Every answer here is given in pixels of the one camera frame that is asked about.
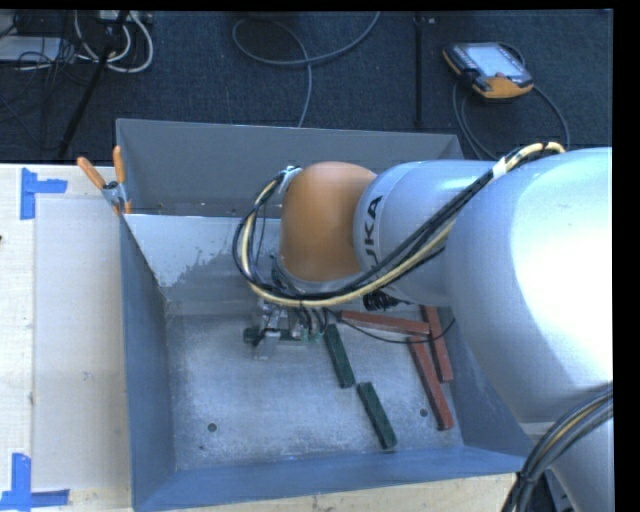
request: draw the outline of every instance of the orange clip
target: orange clip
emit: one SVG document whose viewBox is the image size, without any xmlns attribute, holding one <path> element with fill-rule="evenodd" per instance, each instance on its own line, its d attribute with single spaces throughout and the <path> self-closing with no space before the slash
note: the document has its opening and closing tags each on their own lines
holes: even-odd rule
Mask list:
<svg viewBox="0 0 640 512">
<path fill-rule="evenodd" d="M 124 160 L 122 159 L 122 148 L 120 146 L 113 148 L 113 166 L 116 170 L 116 180 L 118 183 L 124 183 L 126 180 L 126 172 L 124 170 Z M 124 213 L 131 213 L 131 199 L 124 203 Z"/>
<path fill-rule="evenodd" d="M 114 196 L 110 195 L 108 192 L 105 193 L 105 191 L 110 191 L 110 190 L 112 191 L 112 189 L 115 188 L 116 183 L 112 182 L 110 184 L 107 184 L 107 182 L 102 177 L 102 175 L 98 172 L 98 170 L 85 157 L 83 156 L 78 157 L 76 160 L 76 163 L 78 164 L 78 167 L 80 167 L 80 169 L 84 171 L 84 173 L 87 175 L 89 180 L 91 180 L 91 183 L 93 183 L 98 189 L 103 191 L 103 194 L 107 199 L 113 201 Z M 115 146 L 113 148 L 113 166 L 116 171 L 117 184 L 120 184 L 120 185 L 124 184 L 126 179 L 126 174 L 124 170 L 124 161 L 122 159 L 122 149 L 120 148 L 120 146 Z M 124 194 L 123 189 L 120 189 L 118 193 Z M 112 207 L 116 215 L 120 215 L 120 207 L 117 204 L 112 204 Z M 124 202 L 124 213 L 131 213 L 130 199 Z"/>
</svg>

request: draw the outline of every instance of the blue corner marker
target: blue corner marker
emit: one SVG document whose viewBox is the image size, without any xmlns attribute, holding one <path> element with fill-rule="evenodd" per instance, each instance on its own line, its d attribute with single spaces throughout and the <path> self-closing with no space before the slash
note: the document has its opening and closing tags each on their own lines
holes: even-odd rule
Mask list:
<svg viewBox="0 0 640 512">
<path fill-rule="evenodd" d="M 66 505 L 69 489 L 53 492 L 31 492 L 31 459 L 21 453 L 11 457 L 11 490 L 0 496 L 0 510 L 30 512 L 33 507 L 59 507 Z"/>
<path fill-rule="evenodd" d="M 33 219 L 36 216 L 36 194 L 62 194 L 67 190 L 65 180 L 38 181 L 38 175 L 26 167 L 22 168 L 22 197 L 20 201 L 20 219 Z"/>
</svg>

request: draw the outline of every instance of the handheld device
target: handheld device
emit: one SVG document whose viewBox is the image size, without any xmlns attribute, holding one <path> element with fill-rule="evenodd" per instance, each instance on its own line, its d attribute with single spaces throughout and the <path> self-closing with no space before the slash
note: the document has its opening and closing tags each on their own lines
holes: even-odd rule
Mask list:
<svg viewBox="0 0 640 512">
<path fill-rule="evenodd" d="M 453 71 L 486 99 L 516 98 L 533 89 L 529 71 L 499 43 L 455 43 L 442 53 Z"/>
</svg>

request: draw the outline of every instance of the gray box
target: gray box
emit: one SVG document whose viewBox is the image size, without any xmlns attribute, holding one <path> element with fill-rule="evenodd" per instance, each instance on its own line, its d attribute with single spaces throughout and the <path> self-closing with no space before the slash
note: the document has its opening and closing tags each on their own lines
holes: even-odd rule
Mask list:
<svg viewBox="0 0 640 512">
<path fill-rule="evenodd" d="M 455 324 L 447 431 L 424 416 L 430 407 L 407 347 L 340 326 L 357 382 L 374 385 L 397 436 L 388 450 L 355 386 L 339 386 L 324 344 L 281 344 L 259 360 L 243 342 L 257 298 L 235 269 L 229 234 L 264 182 L 322 160 L 379 173 L 462 159 L 454 135 L 119 119 L 116 138 L 134 212 L 122 217 L 120 239 L 135 510 L 520 470 L 531 442 Z M 269 217 L 274 249 L 277 205 Z M 446 325 L 450 311 L 441 318 Z"/>
</svg>

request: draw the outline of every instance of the wooden table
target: wooden table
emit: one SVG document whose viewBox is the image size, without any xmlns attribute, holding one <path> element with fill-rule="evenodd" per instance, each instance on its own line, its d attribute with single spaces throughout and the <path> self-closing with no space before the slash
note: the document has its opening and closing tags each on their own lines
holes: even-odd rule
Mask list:
<svg viewBox="0 0 640 512">
<path fill-rule="evenodd" d="M 64 194 L 36 194 L 31 220 L 20 220 L 23 167 L 39 180 L 67 181 Z M 99 170 L 107 181 L 115 179 L 112 168 Z M 79 168 L 0 165 L 0 491 L 8 490 L 11 455 L 22 453 L 32 458 L 33 491 L 70 489 L 69 504 L 53 509 L 131 510 L 121 319 L 113 306 L 121 300 L 115 229 L 113 210 Z M 37 246 L 43 240 L 47 247 Z M 43 274 L 50 268 L 68 273 L 62 289 L 36 286 L 38 272 L 55 282 Z M 49 307 L 66 308 L 67 314 L 52 323 Z M 493 512 L 514 478 L 482 476 L 207 510 Z"/>
</svg>

